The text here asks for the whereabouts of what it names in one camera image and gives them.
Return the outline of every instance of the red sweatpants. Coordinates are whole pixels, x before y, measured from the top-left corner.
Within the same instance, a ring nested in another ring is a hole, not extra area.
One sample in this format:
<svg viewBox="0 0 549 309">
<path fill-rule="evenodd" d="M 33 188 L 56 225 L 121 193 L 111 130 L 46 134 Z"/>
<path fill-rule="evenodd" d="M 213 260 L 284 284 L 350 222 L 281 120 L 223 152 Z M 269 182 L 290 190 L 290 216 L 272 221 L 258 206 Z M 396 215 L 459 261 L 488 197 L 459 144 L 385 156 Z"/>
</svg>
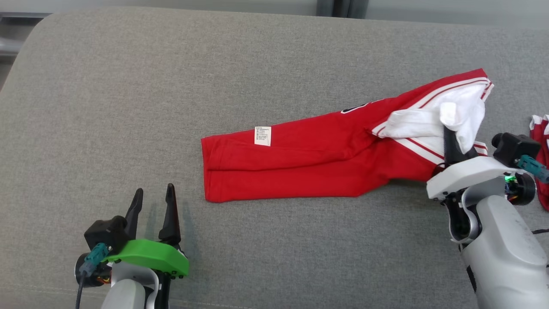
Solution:
<svg viewBox="0 0 549 309">
<path fill-rule="evenodd" d="M 530 123 L 530 137 L 541 144 L 541 150 L 536 160 L 541 164 L 549 165 L 549 115 L 532 116 Z M 537 197 L 545 210 L 549 211 L 549 184 L 544 184 L 536 178 Z"/>
<path fill-rule="evenodd" d="M 427 181 L 444 161 L 439 137 L 381 139 L 390 113 L 428 108 L 444 93 L 471 84 L 492 87 L 482 69 L 449 76 L 397 97 L 271 127 L 271 145 L 254 130 L 203 138 L 206 200 L 359 196 L 390 179 Z M 486 146 L 475 143 L 479 153 Z"/>
</svg>

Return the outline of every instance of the red fabric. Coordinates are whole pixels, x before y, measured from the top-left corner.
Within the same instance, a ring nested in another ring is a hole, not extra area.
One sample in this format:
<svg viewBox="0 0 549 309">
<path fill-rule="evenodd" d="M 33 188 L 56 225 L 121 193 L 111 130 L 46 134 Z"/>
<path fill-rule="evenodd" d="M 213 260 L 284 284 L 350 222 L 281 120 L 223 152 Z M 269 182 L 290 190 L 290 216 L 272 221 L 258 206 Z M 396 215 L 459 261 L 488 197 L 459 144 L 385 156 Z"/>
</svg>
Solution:
<svg viewBox="0 0 549 309">
<path fill-rule="evenodd" d="M 541 117 L 533 116 L 534 120 L 530 126 L 530 137 L 541 144 L 541 151 L 537 154 L 536 160 L 547 166 L 549 163 L 549 148 L 547 141 L 549 140 L 548 115 L 542 119 Z M 536 178 L 537 197 L 545 210 L 549 211 L 549 184 L 544 184 Z"/>
<path fill-rule="evenodd" d="M 254 130 L 203 138 L 205 197 L 225 202 L 359 196 L 394 178 L 427 181 L 442 162 L 440 150 L 425 146 L 421 138 L 380 139 L 372 130 L 392 111 L 410 108 L 440 93 L 441 87 L 465 85 L 475 78 L 487 81 L 488 90 L 489 81 L 479 69 L 351 111 L 274 125 L 271 146 L 255 145 Z"/>
</svg>

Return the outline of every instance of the white tag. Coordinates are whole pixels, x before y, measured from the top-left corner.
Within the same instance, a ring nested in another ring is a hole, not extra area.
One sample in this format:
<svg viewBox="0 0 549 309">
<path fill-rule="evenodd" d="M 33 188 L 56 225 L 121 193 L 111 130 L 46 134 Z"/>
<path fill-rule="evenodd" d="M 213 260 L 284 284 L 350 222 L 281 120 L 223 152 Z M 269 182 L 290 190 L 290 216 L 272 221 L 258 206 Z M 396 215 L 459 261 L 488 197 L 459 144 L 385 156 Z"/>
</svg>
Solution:
<svg viewBox="0 0 549 309">
<path fill-rule="evenodd" d="M 256 126 L 254 144 L 270 146 L 271 145 L 271 127 Z"/>
</svg>

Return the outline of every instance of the white stripe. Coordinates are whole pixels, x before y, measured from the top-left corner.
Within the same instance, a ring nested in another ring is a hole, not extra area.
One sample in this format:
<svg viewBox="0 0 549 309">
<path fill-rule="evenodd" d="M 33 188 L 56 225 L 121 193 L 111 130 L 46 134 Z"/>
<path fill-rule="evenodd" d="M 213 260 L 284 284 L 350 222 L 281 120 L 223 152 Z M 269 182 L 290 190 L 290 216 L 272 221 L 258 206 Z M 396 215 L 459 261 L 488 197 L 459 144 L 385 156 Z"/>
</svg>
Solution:
<svg viewBox="0 0 549 309">
<path fill-rule="evenodd" d="M 541 117 L 538 115 L 532 115 L 532 121 L 530 121 L 530 131 L 534 129 L 536 124 L 541 124 Z"/>
<path fill-rule="evenodd" d="M 419 147 L 413 142 L 408 141 L 408 139 L 395 139 L 395 141 L 397 141 L 399 144 L 403 145 L 404 147 L 410 149 L 411 151 L 415 152 L 416 154 L 423 157 L 424 159 L 433 162 L 434 164 L 440 164 L 444 162 L 444 160 L 442 160 L 441 158 Z"/>
<path fill-rule="evenodd" d="M 420 144 L 421 146 L 437 153 L 438 155 L 444 157 L 444 139 L 438 136 L 422 136 L 422 137 L 413 137 L 410 138 L 414 142 Z"/>
<path fill-rule="evenodd" d="M 484 98 L 482 99 L 483 102 L 486 102 L 486 98 L 488 98 L 488 96 L 490 95 L 490 93 L 492 92 L 492 88 L 494 88 L 494 85 L 491 84 L 488 89 L 486 89 L 486 94 L 484 95 Z"/>
<path fill-rule="evenodd" d="M 476 145 L 476 146 L 480 146 L 480 147 L 488 148 L 488 147 L 486 147 L 486 144 L 485 144 L 485 143 L 483 143 L 483 142 L 477 142 L 477 141 L 475 141 L 475 142 L 474 142 L 473 144 L 474 144 L 474 145 Z"/>
<path fill-rule="evenodd" d="M 443 94 L 446 90 L 448 90 L 450 88 L 453 88 L 453 87 L 461 86 L 461 85 L 464 85 L 464 84 L 467 84 L 467 83 L 470 83 L 470 82 L 477 82 L 477 83 L 466 85 L 466 86 L 474 86 L 474 85 L 481 85 L 481 84 L 488 85 L 490 83 L 490 80 L 488 80 L 487 78 L 473 78 L 473 79 L 466 79 L 466 80 L 462 80 L 462 81 L 458 81 L 458 82 L 453 82 L 451 84 L 445 85 L 443 87 L 440 87 L 440 88 L 437 88 L 437 89 L 431 91 L 428 95 L 424 96 L 421 100 L 417 101 L 416 103 L 414 103 L 412 106 L 408 107 L 407 109 L 419 108 L 420 106 L 424 105 L 427 101 L 431 100 L 432 98 Z M 372 130 L 372 133 L 374 133 L 374 135 L 377 135 L 378 131 L 381 130 L 384 126 L 387 126 L 387 121 L 384 121 L 381 124 L 379 124 L 378 126 L 376 126 Z"/>
<path fill-rule="evenodd" d="M 488 151 L 484 148 L 475 147 L 477 153 L 482 153 L 483 155 L 488 155 Z"/>
</svg>

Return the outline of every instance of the couch cushion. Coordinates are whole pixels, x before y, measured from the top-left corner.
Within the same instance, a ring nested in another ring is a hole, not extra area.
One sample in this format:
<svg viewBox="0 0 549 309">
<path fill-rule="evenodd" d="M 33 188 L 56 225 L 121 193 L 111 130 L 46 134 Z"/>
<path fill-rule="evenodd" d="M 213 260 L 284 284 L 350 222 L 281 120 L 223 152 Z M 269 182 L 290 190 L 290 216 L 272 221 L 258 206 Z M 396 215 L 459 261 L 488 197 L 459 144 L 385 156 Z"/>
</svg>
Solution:
<svg viewBox="0 0 549 309">
<path fill-rule="evenodd" d="M 204 200 L 200 138 L 325 114 L 484 68 L 478 140 L 549 113 L 549 32 L 153 8 L 54 14 L 0 92 L 1 308 L 67 308 L 85 229 L 144 190 L 156 239 L 166 185 L 188 278 L 176 308 L 472 308 L 446 210 L 423 184 L 359 198 Z M 519 208 L 547 228 L 536 201 Z M 540 235 L 545 249 L 549 236 Z M 86 289 L 97 308 L 108 288 Z"/>
</svg>

